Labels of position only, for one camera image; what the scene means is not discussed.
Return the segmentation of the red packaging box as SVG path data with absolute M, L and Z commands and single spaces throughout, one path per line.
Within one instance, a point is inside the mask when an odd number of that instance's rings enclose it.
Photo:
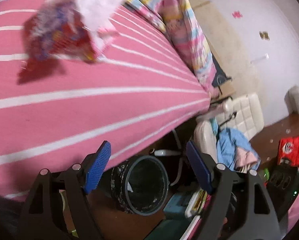
M 280 140 L 277 163 L 299 168 L 299 136 Z

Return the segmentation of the white pink-edged cloth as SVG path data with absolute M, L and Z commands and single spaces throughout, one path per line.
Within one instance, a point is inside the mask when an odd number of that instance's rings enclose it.
M 76 10 L 81 14 L 82 22 L 91 37 L 91 44 L 97 54 L 118 36 L 118 31 L 109 18 L 126 0 L 73 0 Z

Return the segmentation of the stack of books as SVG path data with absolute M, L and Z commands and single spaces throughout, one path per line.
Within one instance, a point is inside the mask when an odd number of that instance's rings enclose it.
M 191 220 L 203 209 L 206 198 L 207 192 L 202 189 L 175 193 L 163 209 L 165 218 L 169 220 Z

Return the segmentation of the dark blue pillow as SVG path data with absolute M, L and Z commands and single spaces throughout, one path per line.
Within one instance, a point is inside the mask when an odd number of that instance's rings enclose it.
M 218 87 L 218 86 L 224 84 L 227 81 L 231 81 L 232 77 L 227 76 L 225 74 L 224 70 L 222 70 L 221 66 L 217 62 L 214 55 L 212 56 L 212 59 L 213 59 L 213 63 L 214 63 L 215 69 L 216 69 L 216 74 L 215 74 L 214 79 L 212 81 L 213 87 Z

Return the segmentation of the black round trash bin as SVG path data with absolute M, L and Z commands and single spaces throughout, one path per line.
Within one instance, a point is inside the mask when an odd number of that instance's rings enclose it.
M 111 197 L 125 213 L 141 216 L 157 213 L 167 198 L 168 186 L 165 167 L 151 155 L 134 156 L 111 172 Z

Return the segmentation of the pink striped bed mattress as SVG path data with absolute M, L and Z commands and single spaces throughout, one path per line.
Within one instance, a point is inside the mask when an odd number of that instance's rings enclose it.
M 100 61 L 61 55 L 28 72 L 22 26 L 44 0 L 0 0 L 0 196 L 24 198 L 43 168 L 67 169 L 109 141 L 108 167 L 195 114 L 210 97 L 149 23 L 120 7 Z

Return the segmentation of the red snack wrapper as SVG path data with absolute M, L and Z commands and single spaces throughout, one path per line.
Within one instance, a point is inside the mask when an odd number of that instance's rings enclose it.
M 32 62 L 56 54 L 70 54 L 95 61 L 90 31 L 82 21 L 75 0 L 49 0 L 23 25 L 23 42 Z

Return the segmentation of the colourful cartoon quilt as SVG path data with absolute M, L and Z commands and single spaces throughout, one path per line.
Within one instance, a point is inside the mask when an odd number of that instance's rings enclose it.
M 127 0 L 126 5 L 171 41 L 210 98 L 216 98 L 212 52 L 189 0 Z

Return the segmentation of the pink garment on chair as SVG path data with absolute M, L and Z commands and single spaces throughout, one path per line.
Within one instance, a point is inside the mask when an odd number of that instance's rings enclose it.
M 257 157 L 251 151 L 236 147 L 235 168 L 252 167 L 257 161 Z

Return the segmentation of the white bag by wall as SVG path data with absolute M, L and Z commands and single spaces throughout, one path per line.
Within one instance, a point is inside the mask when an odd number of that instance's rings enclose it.
M 291 87 L 284 97 L 289 113 L 299 114 L 299 86 Z

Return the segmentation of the cream leather office chair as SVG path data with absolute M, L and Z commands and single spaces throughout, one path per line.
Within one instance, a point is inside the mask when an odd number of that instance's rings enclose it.
M 203 153 L 217 161 L 216 132 L 211 119 L 215 119 L 220 129 L 235 128 L 251 140 L 264 128 L 264 118 L 259 97 L 256 93 L 245 94 L 235 99 L 227 99 L 205 114 L 196 117 L 194 142 Z

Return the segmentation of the blue cloth on chair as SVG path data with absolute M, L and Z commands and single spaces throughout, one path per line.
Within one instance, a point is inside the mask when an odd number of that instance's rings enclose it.
M 224 164 L 232 171 L 242 173 L 247 173 L 250 169 L 258 169 L 261 159 L 242 132 L 235 128 L 224 128 L 221 130 L 215 118 L 210 119 L 210 123 L 213 133 L 216 136 L 218 163 Z M 247 168 L 235 168 L 236 147 L 241 147 L 245 150 L 251 151 L 258 159 L 257 164 Z

